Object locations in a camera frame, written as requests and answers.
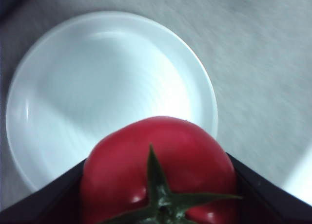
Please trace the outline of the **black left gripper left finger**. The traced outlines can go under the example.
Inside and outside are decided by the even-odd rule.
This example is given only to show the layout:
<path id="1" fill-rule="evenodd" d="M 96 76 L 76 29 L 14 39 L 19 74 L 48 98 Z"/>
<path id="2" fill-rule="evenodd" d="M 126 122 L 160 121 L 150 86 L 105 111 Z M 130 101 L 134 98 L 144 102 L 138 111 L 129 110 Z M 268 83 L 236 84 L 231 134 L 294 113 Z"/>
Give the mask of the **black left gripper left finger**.
<path id="1" fill-rule="evenodd" d="M 84 161 L 42 189 L 0 212 L 2 224 L 79 224 Z"/>

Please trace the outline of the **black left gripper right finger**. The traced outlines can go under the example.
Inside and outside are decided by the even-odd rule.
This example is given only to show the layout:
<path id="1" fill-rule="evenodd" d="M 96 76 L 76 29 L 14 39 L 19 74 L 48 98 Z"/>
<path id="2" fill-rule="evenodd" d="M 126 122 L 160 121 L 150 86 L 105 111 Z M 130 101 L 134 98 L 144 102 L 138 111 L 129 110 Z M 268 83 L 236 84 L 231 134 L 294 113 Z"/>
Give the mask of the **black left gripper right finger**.
<path id="1" fill-rule="evenodd" d="M 228 155 L 237 176 L 240 224 L 310 224 L 312 206 Z"/>

